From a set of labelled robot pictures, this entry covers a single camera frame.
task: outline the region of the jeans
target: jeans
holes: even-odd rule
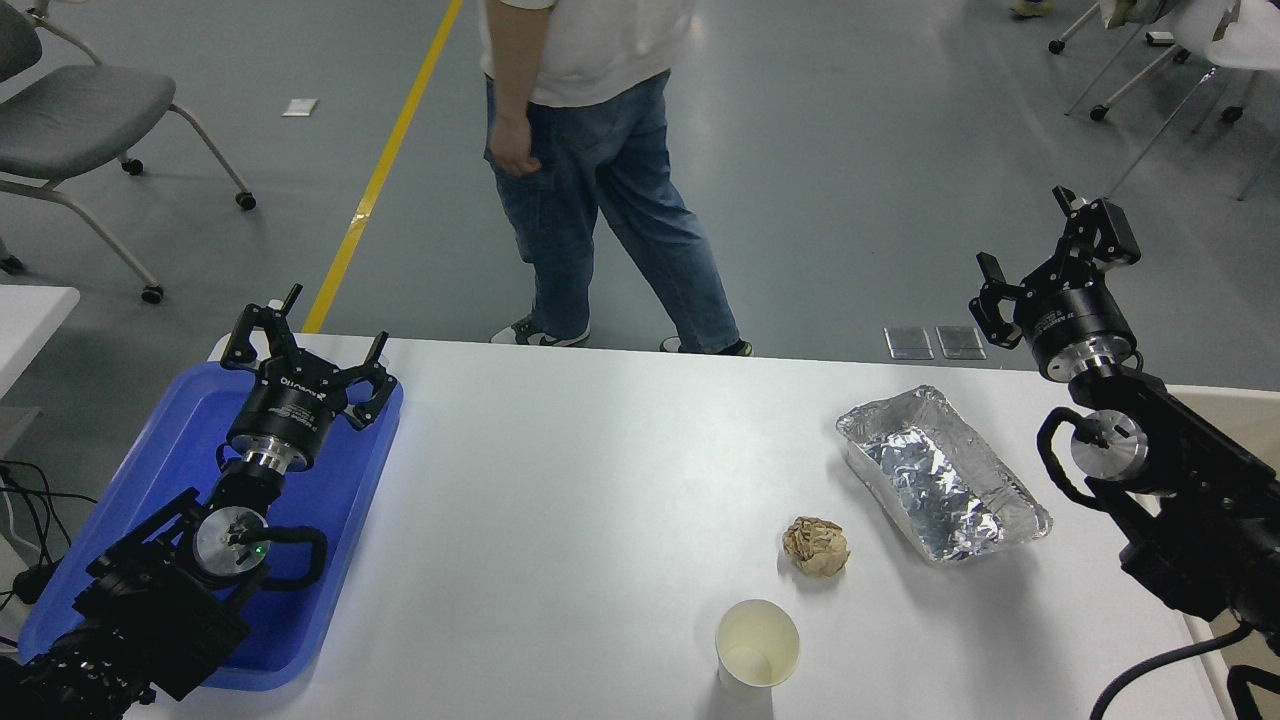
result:
[[[586,332],[593,233],[603,211],[675,323],[684,350],[717,352],[739,341],[707,234],[671,184],[663,100],[668,76],[588,108],[531,104],[531,155],[541,161],[531,176],[508,176],[485,150],[520,258],[534,266],[534,322],[548,334]],[[493,82],[486,85],[492,131]]]

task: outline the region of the paper cup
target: paper cup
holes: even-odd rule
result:
[[[767,600],[744,600],[716,630],[719,676],[730,685],[772,688],[791,676],[800,657],[800,633],[781,607]]]

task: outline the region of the yellow floor line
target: yellow floor line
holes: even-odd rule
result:
[[[431,79],[435,61],[440,58],[440,51],[444,50],[444,42],[449,38],[449,31],[453,29],[453,20],[457,19],[460,8],[462,8],[462,0],[452,0],[449,9],[444,13],[444,19],[440,20],[440,28],[435,32],[435,40],[431,41],[431,49],[428,50],[422,67],[417,70],[417,78],[413,79],[413,87],[408,91],[408,97],[404,99],[404,106],[401,109],[399,118],[396,119],[392,136],[387,138],[383,155],[378,159],[378,167],[374,168],[369,186],[365,187],[365,195],[360,199],[360,205],[356,206],[356,215],[351,218],[347,236],[342,238],[338,254],[334,256],[333,264],[329,265],[329,274],[325,275],[320,292],[316,293],[311,310],[307,313],[307,319],[302,323],[305,333],[320,332],[325,316],[329,315],[329,307],[333,305],[334,296],[338,295],[338,287],[347,274],[351,259],[356,255],[356,246],[360,245],[360,237],[365,233],[365,225],[369,224],[369,217],[374,213],[378,196],[383,192],[383,183],[387,182],[387,176],[396,163],[396,155],[399,154],[404,133],[408,132],[408,126],[413,122],[413,113],[417,111],[419,102],[422,100],[422,91],[426,90],[426,83]]]

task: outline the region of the crumpled paper ball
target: crumpled paper ball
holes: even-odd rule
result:
[[[810,578],[829,578],[849,560],[841,527],[819,518],[796,518],[782,533],[782,550]]]

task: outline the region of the white t-shirt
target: white t-shirt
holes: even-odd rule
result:
[[[694,0],[502,0],[516,8],[556,8],[547,31],[532,101],[552,108],[604,102],[669,70],[684,53]],[[480,3],[480,67],[493,77],[493,46]]]

